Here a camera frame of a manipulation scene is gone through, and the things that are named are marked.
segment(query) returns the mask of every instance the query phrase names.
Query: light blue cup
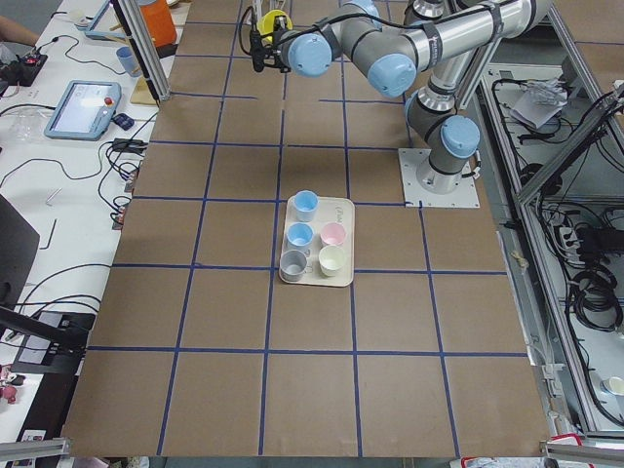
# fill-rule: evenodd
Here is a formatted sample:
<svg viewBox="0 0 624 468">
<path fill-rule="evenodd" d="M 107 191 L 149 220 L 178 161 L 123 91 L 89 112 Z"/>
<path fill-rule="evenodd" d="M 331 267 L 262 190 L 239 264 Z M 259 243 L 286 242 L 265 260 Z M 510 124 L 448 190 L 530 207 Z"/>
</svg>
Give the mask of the light blue cup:
<svg viewBox="0 0 624 468">
<path fill-rule="evenodd" d="M 309 225 L 296 222 L 289 227 L 286 238 L 289 241 L 290 248 L 305 252 L 310 248 L 310 244 L 312 244 L 314 231 Z"/>
<path fill-rule="evenodd" d="M 301 190 L 294 195 L 294 213 L 302 222 L 310 222 L 314 219 L 316 210 L 319 208 L 319 197 L 310 190 Z"/>
</svg>

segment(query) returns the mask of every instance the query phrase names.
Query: white table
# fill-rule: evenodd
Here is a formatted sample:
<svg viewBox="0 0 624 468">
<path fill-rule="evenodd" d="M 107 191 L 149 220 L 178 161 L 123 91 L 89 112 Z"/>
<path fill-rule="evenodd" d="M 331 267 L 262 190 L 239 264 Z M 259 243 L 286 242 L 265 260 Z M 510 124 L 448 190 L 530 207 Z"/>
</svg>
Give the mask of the white table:
<svg viewBox="0 0 624 468">
<path fill-rule="evenodd" d="M 64 0 L 59 10 L 81 9 L 87 16 L 93 16 L 101 4 L 102 0 Z M 181 3 L 172 9 L 176 25 L 184 24 L 188 7 L 188 3 Z M 58 15 L 51 19 L 38 44 L 48 43 L 53 37 L 63 34 L 80 40 L 80 44 L 70 53 L 73 57 L 97 60 L 116 70 L 122 70 L 115 56 L 115 51 L 121 47 L 121 44 L 88 39 L 65 15 Z M 178 39 L 180 34 L 181 28 L 178 29 Z M 16 109 L 15 113 L 12 112 L 0 118 L 0 146 L 3 148 L 0 153 L 0 178 L 31 158 L 60 161 L 73 176 L 93 174 L 99 165 L 99 146 L 116 137 L 130 137 L 157 110 L 156 106 L 130 103 L 130 95 L 135 87 L 136 78 L 131 78 L 128 74 L 118 76 L 97 64 L 81 64 L 65 57 L 65 51 L 74 42 L 71 39 L 60 38 L 56 43 L 44 47 L 42 53 L 48 55 L 49 59 L 37 76 L 34 85 L 30 88 L 21 88 L 13 97 L 1 98 L 0 111 L 11 105 L 22 103 L 56 106 L 71 80 L 114 81 L 121 85 L 123 94 L 117 112 L 125 112 L 136 120 L 136 124 L 128 131 L 123 131 L 111 124 L 99 141 L 49 139 L 41 132 L 28 141 L 20 141 L 16 139 L 13 131 L 15 128 L 12 130 L 19 118 L 19 109 Z M 168 74 L 173 61 L 173 58 L 162 60 Z M 14 90 L 9 89 L 6 95 L 10 95 Z M 136 137 L 148 141 L 152 128 L 153 123 L 148 124 Z M 37 284 L 48 275 L 74 265 L 111 264 L 120 232 L 111 229 L 111 210 L 98 196 L 98 184 L 107 169 L 108 163 L 104 158 L 100 175 L 74 181 L 65 177 L 60 167 L 54 163 L 34 162 L 11 175 L 0 187 L 0 193 L 39 232 L 40 248 L 46 246 L 50 240 L 50 246 L 45 250 L 40 250 L 35 258 L 28 278 L 29 284 Z M 48 197 L 59 189 L 61 191 L 50 205 L 47 205 Z M 123 191 L 124 181 L 116 173 L 111 173 L 102 187 L 103 196 L 110 201 L 115 196 L 122 195 Z M 50 239 L 55 222 L 56 229 Z M 107 277 L 108 269 L 103 267 L 74 270 L 45 283 L 45 286 L 38 289 L 30 300 L 48 301 L 75 293 L 92 294 L 101 298 Z M 24 289 L 21 300 L 30 290 L 29 286 Z M 30 315 L 36 307 L 26 307 L 25 310 Z M 57 310 L 72 309 L 65 305 L 58 307 Z M 84 307 L 78 310 L 87 311 Z M 16 348 L 0 344 L 0 363 L 11 363 L 17 351 Z M 17 439 L 41 378 L 42 375 L 28 374 L 25 384 L 19 387 L 18 402 L 14 405 L 8 405 L 6 400 L 0 402 L 0 427 L 2 428 L 0 443 L 14 442 Z"/>
</svg>

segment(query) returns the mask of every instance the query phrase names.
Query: touchscreen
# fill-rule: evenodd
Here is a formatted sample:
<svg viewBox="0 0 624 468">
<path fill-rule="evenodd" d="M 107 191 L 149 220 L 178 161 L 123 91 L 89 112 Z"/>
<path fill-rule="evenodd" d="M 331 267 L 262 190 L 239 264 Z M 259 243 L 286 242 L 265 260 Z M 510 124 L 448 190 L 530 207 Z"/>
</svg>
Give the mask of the touchscreen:
<svg viewBox="0 0 624 468">
<path fill-rule="evenodd" d="M 52 130 L 79 134 L 90 132 L 99 110 L 106 106 L 104 98 L 109 93 L 109 85 L 74 85 Z"/>
</svg>

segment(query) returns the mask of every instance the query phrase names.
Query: orange bottle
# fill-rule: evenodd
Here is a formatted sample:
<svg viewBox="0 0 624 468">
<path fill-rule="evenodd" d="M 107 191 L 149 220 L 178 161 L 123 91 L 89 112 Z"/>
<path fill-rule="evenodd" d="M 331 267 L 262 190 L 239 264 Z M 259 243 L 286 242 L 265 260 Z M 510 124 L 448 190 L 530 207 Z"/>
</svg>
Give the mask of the orange bottle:
<svg viewBox="0 0 624 468">
<path fill-rule="evenodd" d="M 138 0 L 138 5 L 154 41 L 154 46 L 173 44 L 177 34 L 167 0 Z"/>
</svg>

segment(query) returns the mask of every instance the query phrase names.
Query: pink cup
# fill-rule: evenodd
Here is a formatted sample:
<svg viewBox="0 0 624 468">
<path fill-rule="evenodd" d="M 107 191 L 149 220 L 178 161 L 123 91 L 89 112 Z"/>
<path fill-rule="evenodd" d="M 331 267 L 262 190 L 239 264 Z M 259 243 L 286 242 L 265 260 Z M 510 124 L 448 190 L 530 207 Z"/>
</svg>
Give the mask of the pink cup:
<svg viewBox="0 0 624 468">
<path fill-rule="evenodd" d="M 347 231 L 339 222 L 328 222 L 321 229 L 321 242 L 324 246 L 341 246 L 347 238 Z"/>
</svg>

